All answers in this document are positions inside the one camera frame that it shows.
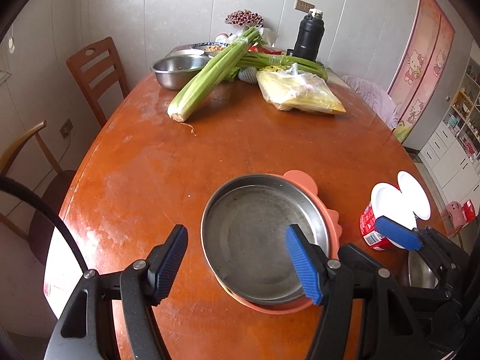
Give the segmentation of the stainless steel deep bowl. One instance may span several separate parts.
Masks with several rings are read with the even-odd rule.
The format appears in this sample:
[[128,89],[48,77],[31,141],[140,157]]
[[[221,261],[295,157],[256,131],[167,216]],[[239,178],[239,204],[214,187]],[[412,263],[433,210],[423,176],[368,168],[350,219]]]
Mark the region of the stainless steel deep bowl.
[[435,289],[439,283],[416,251],[408,252],[408,261],[403,264],[398,280],[402,286],[422,289]]

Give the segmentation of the red white instant-noodle bowl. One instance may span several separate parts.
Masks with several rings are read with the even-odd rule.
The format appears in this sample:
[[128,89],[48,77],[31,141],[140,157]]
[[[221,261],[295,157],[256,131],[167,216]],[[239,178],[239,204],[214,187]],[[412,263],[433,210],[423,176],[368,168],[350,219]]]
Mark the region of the red white instant-noodle bowl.
[[373,187],[370,203],[360,216],[360,235],[373,250],[388,250],[394,246],[402,249],[400,244],[392,242],[375,230],[375,221],[381,216],[392,219],[409,230],[416,228],[413,211],[401,191],[392,184],[378,183]]

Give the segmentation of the white shelf cabinet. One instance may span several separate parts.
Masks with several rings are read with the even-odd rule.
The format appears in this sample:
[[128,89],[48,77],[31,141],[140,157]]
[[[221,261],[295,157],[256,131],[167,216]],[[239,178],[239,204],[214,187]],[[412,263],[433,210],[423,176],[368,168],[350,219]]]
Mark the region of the white shelf cabinet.
[[446,204],[471,201],[479,210],[479,62],[474,58],[419,157]]

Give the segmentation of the curved-back wooden chair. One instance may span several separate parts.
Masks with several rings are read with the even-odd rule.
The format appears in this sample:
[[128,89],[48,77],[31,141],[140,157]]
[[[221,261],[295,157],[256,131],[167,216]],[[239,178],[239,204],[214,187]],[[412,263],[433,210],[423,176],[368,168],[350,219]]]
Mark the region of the curved-back wooden chair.
[[36,124],[15,139],[1,154],[1,177],[5,178],[21,150],[34,137],[52,170],[56,173],[41,196],[25,187],[21,187],[20,192],[13,193],[14,197],[23,200],[35,210],[27,232],[24,232],[6,215],[1,214],[1,223],[28,243],[33,256],[43,267],[47,264],[50,242],[55,229],[56,221],[52,215],[57,215],[60,212],[76,174],[74,170],[65,170],[61,167],[59,160],[55,158],[55,155],[42,139],[40,132],[46,126],[46,120]]

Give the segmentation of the pink cloth on chair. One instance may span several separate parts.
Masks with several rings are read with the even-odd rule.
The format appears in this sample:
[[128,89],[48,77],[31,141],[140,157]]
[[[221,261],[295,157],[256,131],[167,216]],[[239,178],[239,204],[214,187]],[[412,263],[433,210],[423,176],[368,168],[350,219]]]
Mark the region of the pink cloth on chair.
[[373,109],[390,130],[397,127],[397,105],[382,87],[357,76],[346,75],[342,80]]

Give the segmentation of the pink hello kitty wardrobe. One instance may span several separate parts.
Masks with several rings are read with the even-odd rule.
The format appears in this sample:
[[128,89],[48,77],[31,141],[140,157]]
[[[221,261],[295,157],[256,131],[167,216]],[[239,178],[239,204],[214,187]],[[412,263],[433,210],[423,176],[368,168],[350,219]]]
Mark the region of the pink hello kitty wardrobe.
[[418,0],[403,59],[388,94],[397,105],[398,141],[407,139],[427,107],[443,74],[455,30],[436,0]]

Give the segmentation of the yellow noodles plastic bag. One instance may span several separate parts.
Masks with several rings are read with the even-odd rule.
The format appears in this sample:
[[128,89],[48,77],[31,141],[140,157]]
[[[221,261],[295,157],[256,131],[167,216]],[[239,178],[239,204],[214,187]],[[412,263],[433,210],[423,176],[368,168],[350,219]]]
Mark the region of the yellow noodles plastic bag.
[[326,81],[299,70],[297,63],[286,70],[260,70],[256,72],[256,80],[264,100],[279,111],[296,109],[332,115],[346,112]]

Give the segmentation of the steel mixing bowl far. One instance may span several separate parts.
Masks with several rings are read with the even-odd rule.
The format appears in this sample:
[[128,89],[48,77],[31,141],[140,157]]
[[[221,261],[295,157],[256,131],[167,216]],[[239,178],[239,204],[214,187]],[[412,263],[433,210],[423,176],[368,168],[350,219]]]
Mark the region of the steel mixing bowl far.
[[165,89],[179,91],[195,77],[209,62],[205,55],[175,55],[168,56],[154,63],[157,82]]

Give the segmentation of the brown wooden slat chair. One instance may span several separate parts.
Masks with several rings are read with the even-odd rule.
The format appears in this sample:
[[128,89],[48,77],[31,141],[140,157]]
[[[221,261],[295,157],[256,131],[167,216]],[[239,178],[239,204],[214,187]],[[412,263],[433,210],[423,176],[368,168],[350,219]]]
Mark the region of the brown wooden slat chair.
[[107,123],[107,117],[99,100],[109,88],[118,84],[123,98],[130,92],[125,69],[112,37],[96,41],[70,56],[67,68],[78,84],[101,127]]

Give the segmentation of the black thermos bottle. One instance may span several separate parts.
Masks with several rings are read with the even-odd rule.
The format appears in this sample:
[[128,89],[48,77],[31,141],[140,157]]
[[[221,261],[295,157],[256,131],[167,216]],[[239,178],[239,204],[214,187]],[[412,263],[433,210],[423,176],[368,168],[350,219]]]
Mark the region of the black thermos bottle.
[[323,12],[311,8],[300,22],[293,55],[315,62],[324,33]]

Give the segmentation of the celery bunch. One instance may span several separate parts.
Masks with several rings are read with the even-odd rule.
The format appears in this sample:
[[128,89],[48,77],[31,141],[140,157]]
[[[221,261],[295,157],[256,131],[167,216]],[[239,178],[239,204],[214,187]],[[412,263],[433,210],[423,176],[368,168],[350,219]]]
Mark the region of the celery bunch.
[[255,43],[261,43],[261,35],[256,27],[252,27],[211,58],[170,102],[168,116],[179,123],[187,121]]
[[262,68],[272,66],[288,68],[294,63],[298,65],[298,69],[300,71],[315,74],[325,81],[328,80],[326,68],[321,63],[312,62],[305,58],[295,57],[293,55],[270,55],[260,52],[248,51],[237,63],[237,67],[254,67],[257,70],[260,70]]

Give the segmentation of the celery bunch rear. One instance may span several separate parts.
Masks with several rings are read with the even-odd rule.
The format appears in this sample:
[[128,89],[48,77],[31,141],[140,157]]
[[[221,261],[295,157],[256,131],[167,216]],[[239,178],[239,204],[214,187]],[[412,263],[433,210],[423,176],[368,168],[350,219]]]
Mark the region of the celery bunch rear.
[[237,63],[237,67],[254,67],[257,70],[260,70],[262,68],[272,66],[288,68],[294,63],[298,65],[298,69],[300,71],[315,74],[325,81],[328,80],[326,68],[321,63],[312,62],[305,58],[295,57],[293,55],[270,55],[260,52],[248,51]]

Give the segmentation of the patterned dish with food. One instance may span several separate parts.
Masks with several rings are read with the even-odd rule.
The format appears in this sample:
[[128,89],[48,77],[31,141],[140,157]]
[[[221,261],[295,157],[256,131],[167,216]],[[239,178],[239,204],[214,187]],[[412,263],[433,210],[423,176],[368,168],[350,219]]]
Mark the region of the patterned dish with food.
[[205,54],[211,54],[222,51],[228,44],[216,41],[194,43],[191,48],[202,50]]

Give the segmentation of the low wall socket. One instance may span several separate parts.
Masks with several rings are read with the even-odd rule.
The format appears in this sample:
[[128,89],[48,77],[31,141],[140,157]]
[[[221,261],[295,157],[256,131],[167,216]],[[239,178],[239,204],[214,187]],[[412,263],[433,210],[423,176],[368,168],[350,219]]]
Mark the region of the low wall socket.
[[72,121],[70,119],[67,119],[59,130],[62,138],[67,139],[70,136],[72,129],[73,129]]

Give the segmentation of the wall power outlet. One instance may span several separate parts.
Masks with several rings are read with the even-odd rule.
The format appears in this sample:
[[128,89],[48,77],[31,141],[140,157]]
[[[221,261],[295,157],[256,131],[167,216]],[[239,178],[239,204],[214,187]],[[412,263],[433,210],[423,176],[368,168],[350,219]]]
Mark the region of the wall power outlet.
[[304,0],[295,0],[294,8],[297,11],[309,13],[311,9],[315,8],[315,5]]

